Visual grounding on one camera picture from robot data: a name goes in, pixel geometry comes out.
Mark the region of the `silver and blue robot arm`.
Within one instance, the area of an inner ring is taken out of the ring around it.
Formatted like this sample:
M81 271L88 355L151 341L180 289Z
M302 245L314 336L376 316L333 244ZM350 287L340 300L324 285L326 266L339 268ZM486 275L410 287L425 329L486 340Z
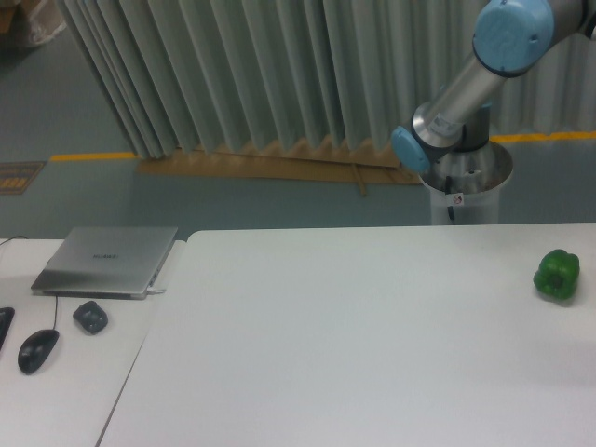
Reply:
M527 73L573 34L595 39L593 1L490 1L479 14L472 52L456 76L410 122L397 127L391 146L415 172L459 149L470 118L510 78Z

